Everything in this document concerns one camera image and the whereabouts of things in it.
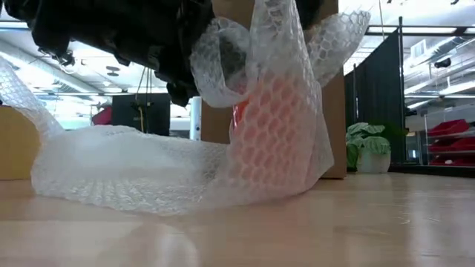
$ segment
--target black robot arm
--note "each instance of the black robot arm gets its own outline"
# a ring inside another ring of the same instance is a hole
[[[197,95],[189,56],[214,18],[212,0],[3,1],[10,16],[28,23],[39,49],[60,64],[73,62],[68,46],[79,41],[114,54],[120,64],[155,70],[177,105]],[[322,1],[297,0],[304,28]]]

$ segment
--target white pot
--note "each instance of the white pot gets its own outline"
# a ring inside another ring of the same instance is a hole
[[[358,171],[369,174],[385,174],[389,170],[391,154],[373,154],[362,148],[358,158]]]

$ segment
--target potted plant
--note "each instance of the potted plant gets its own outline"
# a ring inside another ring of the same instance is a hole
[[[391,146],[382,136],[383,125],[359,122],[347,130],[347,166],[360,172],[386,173],[391,162]]]

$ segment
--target dark monitor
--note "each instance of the dark monitor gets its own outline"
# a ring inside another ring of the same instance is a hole
[[[135,97],[135,95],[119,95],[112,98],[112,125],[124,125],[142,130]],[[137,100],[142,107],[144,131],[148,134],[169,136],[170,96],[167,93],[141,93]]]

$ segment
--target green leaf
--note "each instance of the green leaf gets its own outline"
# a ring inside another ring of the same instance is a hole
[[[354,125],[351,125],[350,127],[348,127],[347,133],[352,136],[354,134],[359,133],[366,126],[368,126],[366,122],[355,123]]]
[[[347,142],[347,145],[355,145],[358,149],[363,146],[364,139],[361,136],[355,136],[350,141]]]
[[[347,145],[347,167],[356,168],[358,162],[359,149],[354,144]]]
[[[355,141],[357,141],[357,140],[359,140],[359,139],[363,139],[363,138],[366,137],[366,135],[367,135],[366,133],[356,133],[356,134],[354,134],[354,135],[349,135],[349,134],[347,133],[347,144],[348,144],[348,143],[355,142]]]
[[[384,131],[385,126],[383,125],[367,125],[366,127],[362,128],[362,131],[365,131],[369,134],[380,134]]]
[[[363,147],[373,154],[389,154],[391,153],[391,145],[387,139],[380,136],[370,136],[364,139]]]

